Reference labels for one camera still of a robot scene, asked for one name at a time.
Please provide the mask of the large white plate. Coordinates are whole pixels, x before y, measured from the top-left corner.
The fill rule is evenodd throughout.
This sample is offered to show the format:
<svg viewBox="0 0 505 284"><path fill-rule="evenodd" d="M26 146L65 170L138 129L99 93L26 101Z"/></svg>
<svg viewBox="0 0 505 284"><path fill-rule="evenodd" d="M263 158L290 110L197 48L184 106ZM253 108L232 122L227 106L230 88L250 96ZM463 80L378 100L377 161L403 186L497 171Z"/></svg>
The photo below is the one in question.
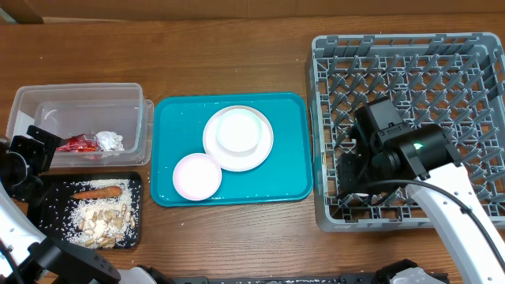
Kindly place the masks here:
<svg viewBox="0 0 505 284"><path fill-rule="evenodd" d="M227 151L220 145L216 138L219 119L227 111L242 108L252 111L261 124L261 134L258 145L247 152L237 153ZM274 144L274 131L268 119L258 110L250 106L228 106L214 113L208 120L203 131L203 146L207 155L213 157L222 169L232 172L252 170L263 163L270 155Z"/></svg>

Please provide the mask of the red snack wrapper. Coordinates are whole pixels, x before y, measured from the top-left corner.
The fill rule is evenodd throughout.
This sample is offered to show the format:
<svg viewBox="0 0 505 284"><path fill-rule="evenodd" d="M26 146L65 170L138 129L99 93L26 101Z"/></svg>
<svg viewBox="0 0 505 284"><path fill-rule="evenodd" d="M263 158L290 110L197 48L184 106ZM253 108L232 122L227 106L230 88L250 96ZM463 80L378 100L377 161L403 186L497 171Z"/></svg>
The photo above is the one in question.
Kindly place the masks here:
<svg viewBox="0 0 505 284"><path fill-rule="evenodd" d="M56 149L60 152L94 152L99 150L98 141L93 134L72 136Z"/></svg>

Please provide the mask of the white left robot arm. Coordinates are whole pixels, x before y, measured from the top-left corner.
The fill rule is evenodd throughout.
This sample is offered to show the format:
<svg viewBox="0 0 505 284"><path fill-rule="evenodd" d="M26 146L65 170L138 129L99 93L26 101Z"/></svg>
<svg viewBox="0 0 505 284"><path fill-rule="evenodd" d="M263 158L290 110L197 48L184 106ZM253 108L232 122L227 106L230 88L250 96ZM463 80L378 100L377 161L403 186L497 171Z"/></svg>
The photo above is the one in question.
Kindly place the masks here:
<svg viewBox="0 0 505 284"><path fill-rule="evenodd" d="M13 202L39 205L49 170L64 140L30 125L25 136L1 139L1 282L35 283L46 272L56 283L154 283L142 267L118 270L97 252L43 234Z"/></svg>

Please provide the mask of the orange carrot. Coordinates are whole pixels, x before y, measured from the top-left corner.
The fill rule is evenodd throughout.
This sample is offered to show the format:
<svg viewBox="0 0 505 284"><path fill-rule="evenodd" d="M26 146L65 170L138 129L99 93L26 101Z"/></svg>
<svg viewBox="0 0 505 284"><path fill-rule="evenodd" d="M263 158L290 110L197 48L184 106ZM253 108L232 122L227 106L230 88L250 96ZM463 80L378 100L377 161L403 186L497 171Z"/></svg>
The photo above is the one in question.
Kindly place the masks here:
<svg viewBox="0 0 505 284"><path fill-rule="evenodd" d="M108 186L101 189L93 189L86 192L78 192L72 195L76 200L91 200L91 199L106 199L119 197L122 194L122 189L118 186Z"/></svg>

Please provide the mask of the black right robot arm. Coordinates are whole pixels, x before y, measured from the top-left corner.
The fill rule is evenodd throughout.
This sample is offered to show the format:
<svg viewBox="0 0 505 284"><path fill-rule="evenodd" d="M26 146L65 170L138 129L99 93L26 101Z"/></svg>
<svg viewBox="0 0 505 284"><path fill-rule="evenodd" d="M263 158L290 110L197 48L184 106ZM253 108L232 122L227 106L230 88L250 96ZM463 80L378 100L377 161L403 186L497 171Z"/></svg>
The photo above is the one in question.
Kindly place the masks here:
<svg viewBox="0 0 505 284"><path fill-rule="evenodd" d="M403 187L432 222L467 283L504 281L504 241L485 213L457 148L435 124L413 129L388 97L353 115L353 154L339 157L339 194L381 194Z"/></svg>

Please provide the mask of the small white plate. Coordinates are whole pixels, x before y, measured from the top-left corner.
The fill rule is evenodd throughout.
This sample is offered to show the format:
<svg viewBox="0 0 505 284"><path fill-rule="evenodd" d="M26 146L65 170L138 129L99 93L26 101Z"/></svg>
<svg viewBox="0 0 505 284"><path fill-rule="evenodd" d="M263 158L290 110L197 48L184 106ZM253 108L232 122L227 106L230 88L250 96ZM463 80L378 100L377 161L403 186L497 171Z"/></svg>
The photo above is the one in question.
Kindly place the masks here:
<svg viewBox="0 0 505 284"><path fill-rule="evenodd" d="M227 151L242 153L254 149L260 140L260 119L250 110L227 110L219 119L216 138Z"/></svg>

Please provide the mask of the aluminium foil ball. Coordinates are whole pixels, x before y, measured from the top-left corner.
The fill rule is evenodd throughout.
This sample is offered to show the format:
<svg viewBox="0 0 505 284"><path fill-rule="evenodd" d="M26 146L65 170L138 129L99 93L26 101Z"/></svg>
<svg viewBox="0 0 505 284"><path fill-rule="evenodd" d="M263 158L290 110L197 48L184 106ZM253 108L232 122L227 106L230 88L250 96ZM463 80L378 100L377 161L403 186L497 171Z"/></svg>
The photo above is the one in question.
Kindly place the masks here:
<svg viewBox="0 0 505 284"><path fill-rule="evenodd" d="M95 134L95 140L102 151L124 151L123 136L115 132L99 132Z"/></svg>

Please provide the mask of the pink bowl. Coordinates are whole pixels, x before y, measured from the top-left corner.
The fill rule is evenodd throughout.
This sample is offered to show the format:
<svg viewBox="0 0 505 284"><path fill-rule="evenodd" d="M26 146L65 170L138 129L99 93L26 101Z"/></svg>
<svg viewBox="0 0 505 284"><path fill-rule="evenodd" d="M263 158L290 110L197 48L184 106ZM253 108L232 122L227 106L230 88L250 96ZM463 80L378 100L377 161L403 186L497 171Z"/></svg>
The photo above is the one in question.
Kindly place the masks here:
<svg viewBox="0 0 505 284"><path fill-rule="evenodd" d="M180 196L190 201L202 201L218 191L222 178L222 169L214 158L193 153L177 163L172 180Z"/></svg>

